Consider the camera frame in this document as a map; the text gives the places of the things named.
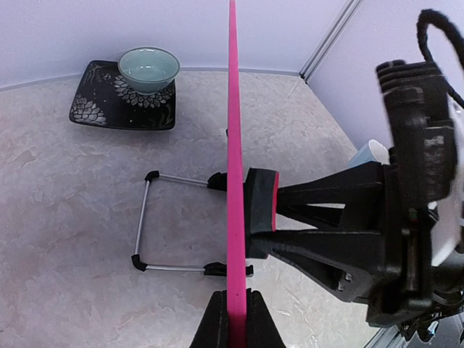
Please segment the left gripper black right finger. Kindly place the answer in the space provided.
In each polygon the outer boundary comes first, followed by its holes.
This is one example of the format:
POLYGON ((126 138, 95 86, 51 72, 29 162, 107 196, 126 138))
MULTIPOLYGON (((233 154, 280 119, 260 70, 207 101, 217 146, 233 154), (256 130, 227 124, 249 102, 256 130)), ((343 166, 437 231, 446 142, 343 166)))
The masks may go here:
POLYGON ((259 291, 246 290, 248 348, 286 348, 259 291))

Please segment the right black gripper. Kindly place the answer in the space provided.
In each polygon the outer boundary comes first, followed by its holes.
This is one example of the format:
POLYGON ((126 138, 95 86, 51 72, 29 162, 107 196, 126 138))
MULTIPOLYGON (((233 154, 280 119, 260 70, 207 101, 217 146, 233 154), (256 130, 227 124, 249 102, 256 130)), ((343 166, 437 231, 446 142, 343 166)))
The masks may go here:
POLYGON ((253 246, 347 300, 367 305, 373 327, 439 315, 431 266, 433 220, 406 207, 397 169, 368 162, 278 190, 278 214, 318 230, 261 232, 253 246))

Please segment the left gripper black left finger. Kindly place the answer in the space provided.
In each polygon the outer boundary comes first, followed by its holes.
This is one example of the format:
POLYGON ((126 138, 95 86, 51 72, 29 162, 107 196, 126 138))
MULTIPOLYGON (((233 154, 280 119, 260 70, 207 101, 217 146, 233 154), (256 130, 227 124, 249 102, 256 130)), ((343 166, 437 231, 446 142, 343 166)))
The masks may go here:
POLYGON ((226 348, 227 346, 227 291, 215 291, 210 297, 190 348, 226 348))

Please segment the pink framed whiteboard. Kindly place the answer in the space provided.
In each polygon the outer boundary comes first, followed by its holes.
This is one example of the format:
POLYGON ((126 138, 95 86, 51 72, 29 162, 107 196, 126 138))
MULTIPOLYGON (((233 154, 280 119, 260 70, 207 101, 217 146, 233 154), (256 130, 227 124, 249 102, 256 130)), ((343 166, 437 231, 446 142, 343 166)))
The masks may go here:
POLYGON ((236 2, 229 2, 227 311, 228 346, 247 345, 247 283, 236 2))

